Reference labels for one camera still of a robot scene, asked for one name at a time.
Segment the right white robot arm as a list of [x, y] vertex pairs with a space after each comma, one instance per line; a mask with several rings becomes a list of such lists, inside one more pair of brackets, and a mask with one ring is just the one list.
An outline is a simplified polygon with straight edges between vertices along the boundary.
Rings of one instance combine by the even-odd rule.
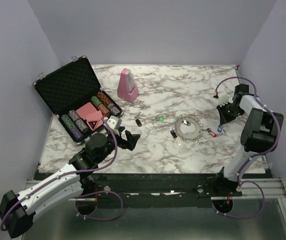
[[229, 164], [223, 167], [213, 182], [213, 191], [219, 196], [235, 192], [244, 173], [260, 156], [274, 151], [278, 145], [284, 115], [267, 110], [260, 99], [249, 93], [247, 84], [235, 87], [233, 101], [222, 100], [217, 106], [220, 124], [232, 122], [238, 116], [248, 118], [241, 133], [241, 147]]

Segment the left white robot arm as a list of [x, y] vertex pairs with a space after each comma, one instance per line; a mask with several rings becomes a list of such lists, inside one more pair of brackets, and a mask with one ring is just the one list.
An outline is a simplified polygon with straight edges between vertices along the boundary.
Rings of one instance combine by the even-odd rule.
[[55, 203], [70, 198], [87, 198], [101, 193], [89, 176], [100, 170], [98, 166], [118, 149], [134, 150], [140, 138], [126, 130], [126, 139], [106, 126], [106, 133], [95, 133], [85, 147], [58, 170], [38, 184], [19, 193], [8, 191], [0, 203], [0, 229], [13, 239], [33, 225], [33, 219]]

